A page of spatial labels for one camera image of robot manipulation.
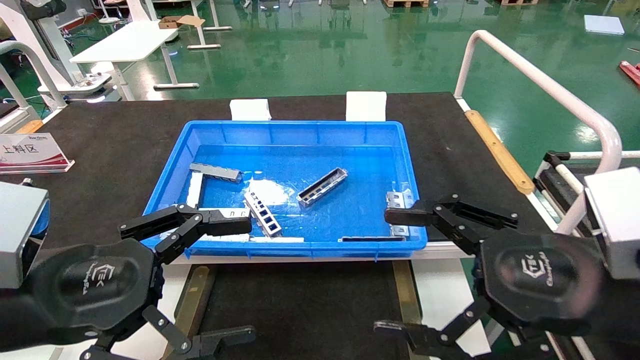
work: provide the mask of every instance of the white handrail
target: white handrail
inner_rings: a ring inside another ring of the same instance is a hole
[[[64,108],[67,105],[65,100],[62,98],[62,95],[60,95],[60,91],[58,91],[58,89],[56,88],[56,85],[53,83],[53,80],[51,79],[49,73],[47,73],[47,71],[45,70],[44,65],[42,65],[42,61],[40,61],[40,58],[36,55],[36,53],[22,42],[9,40],[0,43],[0,54],[4,54],[11,50],[20,50],[27,56],[33,68],[36,69],[38,74],[40,74],[42,82],[44,83],[43,85],[45,85],[49,89],[51,97],[53,97],[54,101],[56,102],[57,109]],[[4,83],[6,88],[9,89],[9,92],[21,109],[26,109],[27,107],[29,107],[29,104],[25,100],[24,96],[22,96],[22,93],[20,93],[20,90],[18,90],[18,87],[15,85],[4,68],[0,70],[0,80]]]
[[[471,38],[467,42],[467,50],[462,60],[462,67],[456,84],[454,96],[456,99],[462,98],[462,90],[465,87],[469,67],[471,66],[471,58],[474,55],[474,49],[478,40],[484,41],[493,50],[496,50],[503,58],[513,64],[518,70],[525,74],[534,83],[538,84],[542,90],[546,91],[557,102],[562,104],[567,110],[574,114],[580,121],[589,126],[600,138],[602,143],[602,159],[596,170],[598,172],[606,172],[615,170],[620,166],[622,156],[622,141],[616,128],[597,111],[578,99],[569,90],[550,78],[532,63],[516,53],[512,48],[508,47],[491,35],[486,30],[477,30],[471,34]],[[584,193],[578,196],[578,199],[571,205],[566,215],[556,229],[557,233],[571,234],[572,230],[582,220],[587,213],[586,204],[584,202]]]

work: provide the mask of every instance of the metal table leg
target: metal table leg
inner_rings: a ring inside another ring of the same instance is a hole
[[[213,16],[213,24],[214,26],[207,26],[202,28],[203,30],[231,30],[233,29],[231,26],[220,26],[218,23],[218,13],[216,12],[216,5],[213,3],[213,0],[209,0],[209,6],[211,7],[211,15]]]
[[[178,83],[178,79],[175,77],[175,70],[173,69],[173,64],[171,63],[171,58],[169,57],[169,50],[167,50],[166,45],[164,44],[160,45],[160,49],[162,49],[162,56],[164,57],[164,63],[166,64],[166,69],[169,72],[169,78],[171,78],[171,83],[155,84],[154,90],[200,87],[200,84],[198,83]]]
[[[126,101],[133,101],[133,94],[131,93],[131,89],[129,88],[129,83],[124,79],[124,75],[122,75],[122,71],[120,71],[120,67],[118,63],[112,63],[113,65],[113,75],[118,81],[118,87],[120,88],[120,94],[122,98]]]
[[[195,0],[191,0],[191,9],[193,10],[193,16],[197,17],[198,16],[198,8],[196,7]],[[213,12],[214,12],[213,19],[216,21],[216,24],[217,24],[218,20],[217,20],[217,18],[215,16],[215,10],[213,10]],[[203,27],[197,26],[196,30],[198,31],[198,38],[200,39],[200,45],[188,45],[187,49],[219,49],[220,48],[220,44],[211,44],[211,45],[209,45],[204,41],[204,33],[202,32]]]

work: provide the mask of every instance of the blue plastic tray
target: blue plastic tray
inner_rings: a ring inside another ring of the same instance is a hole
[[[249,189],[269,207],[282,236],[302,243],[197,241],[187,255],[406,257],[427,244],[424,228],[407,241],[338,242],[389,236],[383,214],[390,191],[418,194],[404,129],[398,122],[192,121],[185,125],[145,214],[186,202],[191,162],[243,171],[241,184],[206,179],[202,208],[242,208]],[[309,208],[298,192],[341,167],[347,179]],[[253,236],[263,236],[253,225]],[[144,241],[154,247],[159,237]]]

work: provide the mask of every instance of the sign stand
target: sign stand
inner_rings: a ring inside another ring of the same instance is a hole
[[[0,174],[67,172],[74,163],[49,133],[0,135]]]

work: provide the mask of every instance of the green epoxy floor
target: green epoxy floor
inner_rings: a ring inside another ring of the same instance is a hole
[[[387,8],[381,0],[281,1],[262,12],[257,1],[244,9],[218,0],[221,25],[232,31],[205,34],[222,49],[187,50],[194,28],[182,27],[169,45],[181,82],[199,89],[156,92],[169,82],[157,50],[125,72],[136,99],[205,99],[344,94],[350,90],[453,92],[467,40],[485,29],[504,41],[618,128],[627,150],[640,149],[640,90],[618,70],[621,60],[640,62],[640,0],[613,3],[626,35],[586,33],[583,15],[602,15],[607,1],[540,0],[535,6],[500,6],[494,0],[440,0],[429,8]],[[212,26],[207,3],[198,7]],[[189,14],[190,7],[159,10]],[[104,37],[93,21],[81,33]],[[91,45],[76,40],[76,52]],[[33,74],[19,76],[35,94]],[[599,149],[595,134],[485,45],[479,45],[464,98],[479,110],[523,168],[532,174],[543,153]]]

